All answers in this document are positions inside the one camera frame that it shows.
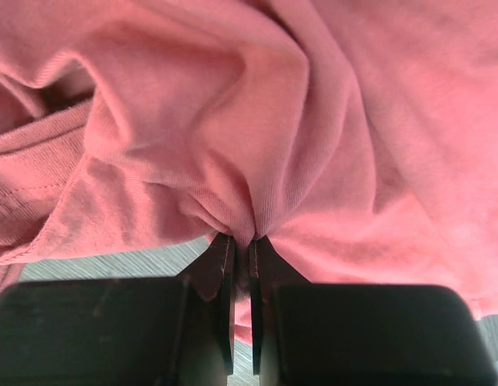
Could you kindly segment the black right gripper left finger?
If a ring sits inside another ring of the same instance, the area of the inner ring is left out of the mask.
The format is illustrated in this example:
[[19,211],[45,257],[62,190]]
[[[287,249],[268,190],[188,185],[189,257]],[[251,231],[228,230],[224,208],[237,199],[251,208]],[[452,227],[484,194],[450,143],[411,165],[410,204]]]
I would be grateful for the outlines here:
[[0,294],[0,385],[224,385],[236,244],[173,277],[32,281]]

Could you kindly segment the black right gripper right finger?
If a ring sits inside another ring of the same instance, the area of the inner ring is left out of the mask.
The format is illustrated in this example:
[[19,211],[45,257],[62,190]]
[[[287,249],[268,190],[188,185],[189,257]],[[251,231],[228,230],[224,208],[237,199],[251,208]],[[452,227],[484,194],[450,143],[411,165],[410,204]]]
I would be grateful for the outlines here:
[[439,285],[308,281],[270,240],[249,246],[262,385],[496,385],[461,297]]

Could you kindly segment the pink t-shirt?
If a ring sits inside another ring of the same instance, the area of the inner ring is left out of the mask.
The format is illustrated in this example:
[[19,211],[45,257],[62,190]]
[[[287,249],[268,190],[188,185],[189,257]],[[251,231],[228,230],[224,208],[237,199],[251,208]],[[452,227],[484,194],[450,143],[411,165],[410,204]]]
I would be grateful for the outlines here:
[[498,314],[498,1],[0,1],[0,292],[214,232]]

